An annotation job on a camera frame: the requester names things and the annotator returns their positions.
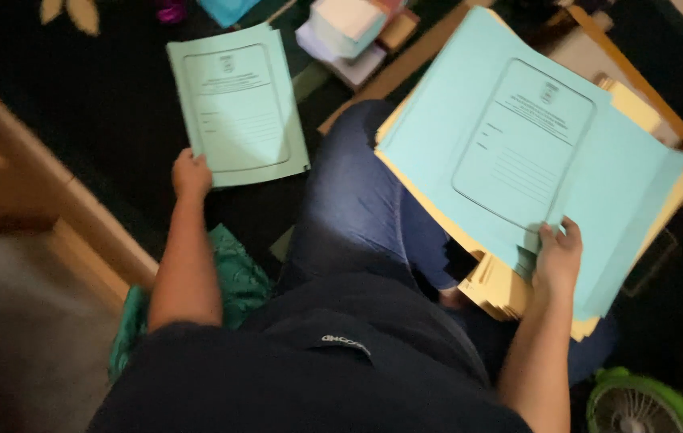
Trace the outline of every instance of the purple object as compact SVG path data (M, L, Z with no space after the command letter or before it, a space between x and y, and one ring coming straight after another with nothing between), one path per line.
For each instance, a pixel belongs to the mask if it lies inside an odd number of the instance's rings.
M155 0L157 19L163 24L176 24L187 18L186 0Z

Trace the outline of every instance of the shirt logo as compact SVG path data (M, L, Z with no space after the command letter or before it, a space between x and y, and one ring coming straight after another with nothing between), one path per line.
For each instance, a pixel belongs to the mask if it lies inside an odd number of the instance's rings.
M369 352L368 349L366 349L366 346L358 343L357 341L350 340L349 338L336 337L334 335L324 335L323 338L321 338L321 340L323 340L323 341L334 341L336 343L342 343L342 344L345 344L347 346L363 350L367 356L371 356L371 352Z

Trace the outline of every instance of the fan grille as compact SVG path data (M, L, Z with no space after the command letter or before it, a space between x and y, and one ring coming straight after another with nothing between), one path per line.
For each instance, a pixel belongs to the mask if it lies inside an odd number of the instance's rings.
M589 418L600 433L683 433L668 405L634 388L611 388L597 395Z

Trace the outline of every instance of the green fan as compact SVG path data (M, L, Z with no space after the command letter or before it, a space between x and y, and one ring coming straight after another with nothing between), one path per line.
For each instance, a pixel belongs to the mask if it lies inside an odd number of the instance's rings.
M601 370L587 406L590 433L683 433L683 396L662 382Z

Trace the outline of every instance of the left hand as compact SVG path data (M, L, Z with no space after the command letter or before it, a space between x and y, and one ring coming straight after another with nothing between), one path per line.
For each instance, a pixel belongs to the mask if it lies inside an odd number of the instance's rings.
M176 200L202 201L213 186L213 175L208 169L205 155L196 158L191 148L186 148L178 154L173 164L173 188Z

